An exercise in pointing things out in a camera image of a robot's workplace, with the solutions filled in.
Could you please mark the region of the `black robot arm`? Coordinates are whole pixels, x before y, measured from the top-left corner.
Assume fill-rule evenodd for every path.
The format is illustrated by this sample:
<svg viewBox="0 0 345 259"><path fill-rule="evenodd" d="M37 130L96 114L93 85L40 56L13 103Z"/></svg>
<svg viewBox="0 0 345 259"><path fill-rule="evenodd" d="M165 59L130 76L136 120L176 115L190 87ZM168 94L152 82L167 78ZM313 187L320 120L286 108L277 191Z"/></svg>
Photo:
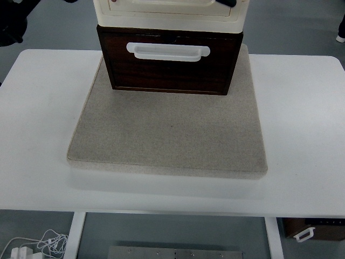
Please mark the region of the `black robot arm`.
<svg viewBox="0 0 345 259"><path fill-rule="evenodd" d="M1 1L1 47L22 43L27 16L40 1Z"/></svg>

